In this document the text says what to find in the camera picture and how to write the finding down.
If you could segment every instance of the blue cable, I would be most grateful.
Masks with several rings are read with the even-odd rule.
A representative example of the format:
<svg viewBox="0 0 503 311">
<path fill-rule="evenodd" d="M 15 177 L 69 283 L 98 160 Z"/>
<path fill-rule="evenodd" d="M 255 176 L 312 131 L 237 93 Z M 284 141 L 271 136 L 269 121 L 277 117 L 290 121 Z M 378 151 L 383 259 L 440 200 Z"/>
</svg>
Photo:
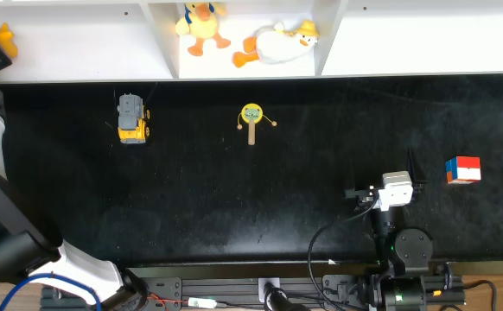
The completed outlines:
<svg viewBox="0 0 503 311">
<path fill-rule="evenodd" d="M 94 297 L 94 300 L 96 300 L 96 311 L 102 311 L 102 305 L 99 303 L 99 298 L 94 292 L 94 289 L 89 288 L 88 286 L 81 284 L 77 281 L 74 281 L 70 278 L 64 277 L 64 276 L 57 276 L 52 273 L 42 273 L 42 274 L 37 274 L 33 276 L 29 276 L 25 280 L 21 281 L 19 284 L 17 284 L 7 295 L 5 298 L 3 298 L 2 304 L 0 305 L 0 311 L 4 311 L 6 309 L 6 306 L 8 306 L 8 303 L 10 303 L 11 298 L 16 294 L 16 292 L 21 289 L 23 286 L 27 285 L 27 283 L 37 280 L 37 279 L 42 279 L 42 278 L 53 278 L 57 279 L 66 283 L 69 283 L 71 285 L 74 285 L 80 289 L 83 289 L 90 293 L 92 297 Z"/>
</svg>

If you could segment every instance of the colorful cube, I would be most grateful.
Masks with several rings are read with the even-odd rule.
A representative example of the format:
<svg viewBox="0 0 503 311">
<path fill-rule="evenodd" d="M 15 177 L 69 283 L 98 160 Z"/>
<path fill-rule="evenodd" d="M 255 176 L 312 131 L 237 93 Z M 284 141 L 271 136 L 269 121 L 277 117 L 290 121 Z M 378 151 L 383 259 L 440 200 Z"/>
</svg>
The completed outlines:
<svg viewBox="0 0 503 311">
<path fill-rule="evenodd" d="M 457 156 L 445 162 L 448 184 L 469 184 L 482 179 L 480 158 Z"/>
</svg>

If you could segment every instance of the metal bracket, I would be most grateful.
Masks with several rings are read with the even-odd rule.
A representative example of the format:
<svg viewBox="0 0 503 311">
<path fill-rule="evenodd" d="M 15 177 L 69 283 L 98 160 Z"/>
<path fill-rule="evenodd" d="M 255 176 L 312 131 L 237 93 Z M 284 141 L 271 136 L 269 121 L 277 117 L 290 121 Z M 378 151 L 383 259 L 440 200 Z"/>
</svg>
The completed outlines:
<svg viewBox="0 0 503 311">
<path fill-rule="evenodd" d="M 331 300 L 346 303 L 347 305 L 357 308 L 364 308 L 365 305 L 361 304 L 357 296 L 357 291 L 347 294 L 357 283 L 357 276 L 346 275 L 326 275 L 322 277 L 322 290 L 324 294 Z M 324 308 L 334 310 L 330 305 L 324 302 Z"/>
<path fill-rule="evenodd" d="M 265 284 L 271 283 L 274 287 L 280 289 L 280 278 L 278 277 L 260 277 L 258 279 L 258 295 L 259 301 L 265 303 Z"/>
<path fill-rule="evenodd" d="M 162 299 L 170 301 L 156 301 L 149 299 L 143 311 L 169 311 L 181 310 L 182 300 L 182 280 L 180 277 L 144 277 L 142 280 L 146 283 L 148 291 L 158 295 Z"/>
</svg>

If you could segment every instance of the black table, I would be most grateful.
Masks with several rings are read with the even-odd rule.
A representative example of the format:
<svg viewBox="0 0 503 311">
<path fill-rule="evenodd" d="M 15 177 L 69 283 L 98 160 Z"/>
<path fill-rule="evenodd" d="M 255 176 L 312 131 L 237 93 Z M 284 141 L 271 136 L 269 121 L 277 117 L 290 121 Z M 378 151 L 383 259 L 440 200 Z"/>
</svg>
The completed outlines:
<svg viewBox="0 0 503 311">
<path fill-rule="evenodd" d="M 1 86 L 9 180 L 64 238 L 122 264 L 300 261 L 353 215 L 350 181 L 405 170 L 428 184 L 406 208 L 436 259 L 503 259 L 503 75 Z M 126 147 L 118 96 L 151 111 L 153 142 Z M 278 122 L 236 129 L 255 102 Z M 482 181 L 448 186 L 445 162 L 479 156 Z M 368 220 L 325 232 L 314 257 L 371 262 Z"/>
</svg>

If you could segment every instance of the yellow and gray toy truck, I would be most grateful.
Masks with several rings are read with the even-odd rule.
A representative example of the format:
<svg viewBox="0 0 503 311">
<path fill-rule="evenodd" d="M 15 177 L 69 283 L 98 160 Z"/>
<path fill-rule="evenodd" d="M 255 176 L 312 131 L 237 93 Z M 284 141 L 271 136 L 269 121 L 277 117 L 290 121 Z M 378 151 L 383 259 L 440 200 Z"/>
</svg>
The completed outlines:
<svg viewBox="0 0 503 311">
<path fill-rule="evenodd" d="M 119 98 L 118 132 L 121 143 L 146 143 L 150 138 L 150 111 L 145 110 L 137 95 L 125 94 Z"/>
</svg>

